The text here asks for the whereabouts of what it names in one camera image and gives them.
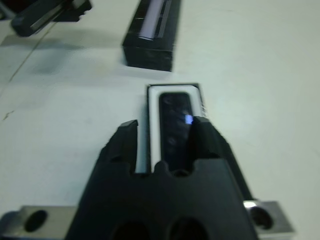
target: black box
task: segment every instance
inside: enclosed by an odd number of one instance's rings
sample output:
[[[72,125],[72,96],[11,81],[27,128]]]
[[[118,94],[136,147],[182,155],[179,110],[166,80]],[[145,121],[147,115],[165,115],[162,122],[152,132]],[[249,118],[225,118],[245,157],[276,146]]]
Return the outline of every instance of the black box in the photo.
[[[130,67],[171,71],[181,0],[141,0],[123,41]]]

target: metal bracket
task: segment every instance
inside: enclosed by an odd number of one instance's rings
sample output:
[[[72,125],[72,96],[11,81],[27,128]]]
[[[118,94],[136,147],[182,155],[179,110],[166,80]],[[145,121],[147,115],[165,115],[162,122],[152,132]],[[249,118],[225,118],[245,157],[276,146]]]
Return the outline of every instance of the metal bracket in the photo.
[[[260,240],[292,239],[294,229],[276,201],[244,201],[243,204]],[[76,206],[23,206],[8,224],[2,237],[8,240],[63,240],[77,209]],[[37,217],[37,214],[43,212],[46,217]]]

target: white table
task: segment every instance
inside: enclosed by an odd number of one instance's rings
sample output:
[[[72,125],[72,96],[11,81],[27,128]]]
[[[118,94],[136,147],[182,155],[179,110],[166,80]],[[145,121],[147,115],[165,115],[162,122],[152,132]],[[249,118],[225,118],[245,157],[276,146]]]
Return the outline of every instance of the white table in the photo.
[[[138,119],[143,142],[146,84],[200,83],[254,196],[281,203],[297,240],[318,240],[320,1],[184,0],[172,73],[124,66],[137,3],[94,0],[78,23],[4,38],[0,214],[76,205],[122,122]]]

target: blue light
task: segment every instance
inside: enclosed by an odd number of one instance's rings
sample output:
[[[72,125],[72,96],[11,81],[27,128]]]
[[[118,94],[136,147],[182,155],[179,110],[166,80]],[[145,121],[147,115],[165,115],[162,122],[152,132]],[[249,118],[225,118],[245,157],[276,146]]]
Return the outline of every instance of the blue light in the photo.
[[[194,118],[191,115],[185,115],[185,123],[192,124]]]

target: led light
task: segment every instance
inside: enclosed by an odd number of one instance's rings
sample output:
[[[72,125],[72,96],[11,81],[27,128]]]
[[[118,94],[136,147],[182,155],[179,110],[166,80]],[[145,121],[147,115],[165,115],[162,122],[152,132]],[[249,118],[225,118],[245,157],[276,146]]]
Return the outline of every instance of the led light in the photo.
[[[185,115],[185,123],[186,124],[192,124],[194,118],[191,115]]]
[[[245,202],[243,202],[243,205],[247,209],[257,206],[257,204],[255,204],[253,201],[245,201]]]

